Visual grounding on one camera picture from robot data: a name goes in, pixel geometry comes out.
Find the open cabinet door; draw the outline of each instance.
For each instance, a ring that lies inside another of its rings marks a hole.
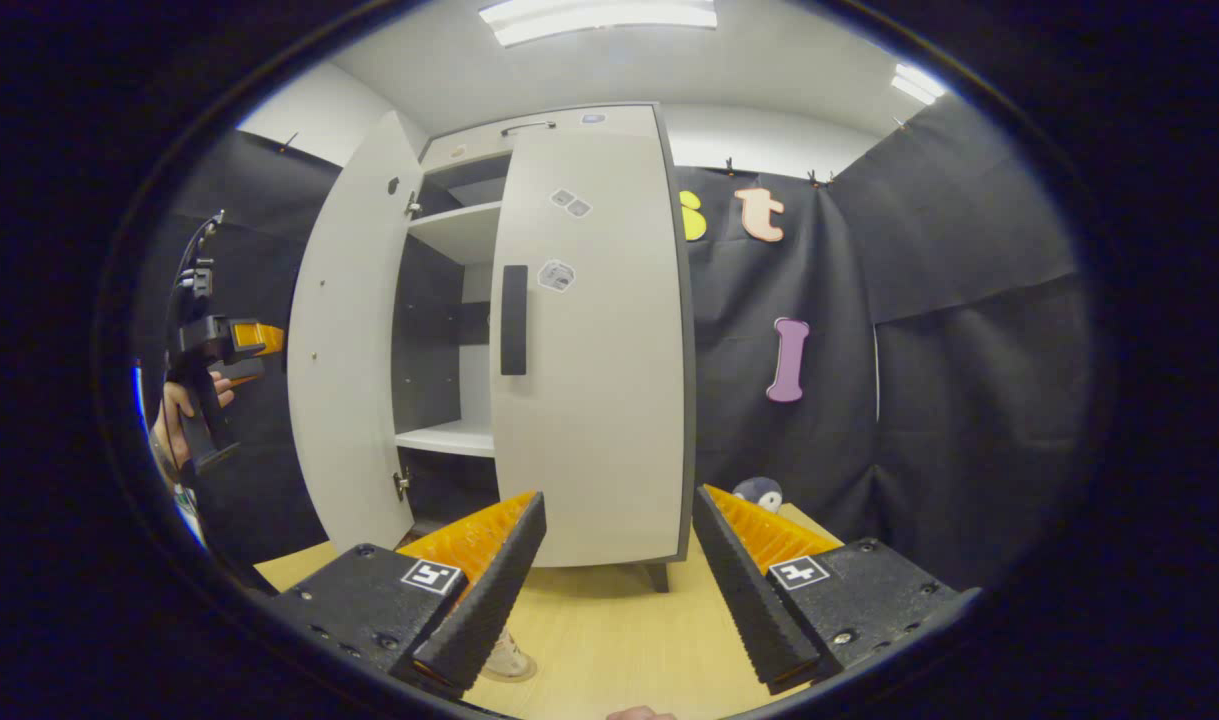
[[[658,138],[519,136],[491,305],[499,492],[542,491],[535,565],[674,556],[685,336]]]
[[[297,463],[339,552],[394,548],[413,525],[399,497],[391,413],[391,311],[410,192],[422,168],[384,115],[334,183],[297,270],[288,381]]]

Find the person's hand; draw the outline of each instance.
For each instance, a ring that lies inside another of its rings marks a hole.
[[[230,389],[229,379],[222,373],[210,373],[213,378],[213,392],[217,392],[217,404],[227,407],[235,400],[235,391]],[[156,439],[161,447],[173,451],[176,468],[183,467],[193,457],[193,448],[187,446],[187,437],[183,436],[183,422],[179,413],[194,418],[196,411],[193,402],[187,397],[187,389],[178,383],[166,383],[165,392],[160,401],[160,413],[156,414],[156,424],[151,428],[156,432]]]
[[[605,720],[677,720],[677,716],[669,711],[664,715],[658,715],[651,707],[636,705],[627,708],[627,710],[611,711]]]

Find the shoe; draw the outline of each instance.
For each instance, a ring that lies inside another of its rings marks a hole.
[[[499,637],[499,642],[494,643],[494,652],[489,653],[489,660],[485,660],[480,675],[500,683],[523,683],[536,674],[538,663],[516,647],[512,634],[503,627],[503,634]]]

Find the white ceiling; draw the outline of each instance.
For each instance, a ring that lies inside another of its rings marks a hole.
[[[874,136],[923,108],[889,85],[892,55],[786,0],[717,0],[714,30],[606,28],[510,49],[477,13],[494,1],[432,1],[333,61],[433,136],[616,100],[807,115]]]

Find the stuffed toy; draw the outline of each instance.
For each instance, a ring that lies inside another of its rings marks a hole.
[[[773,478],[747,478],[733,489],[733,496],[755,502],[769,512],[778,512],[783,507],[783,486]]]

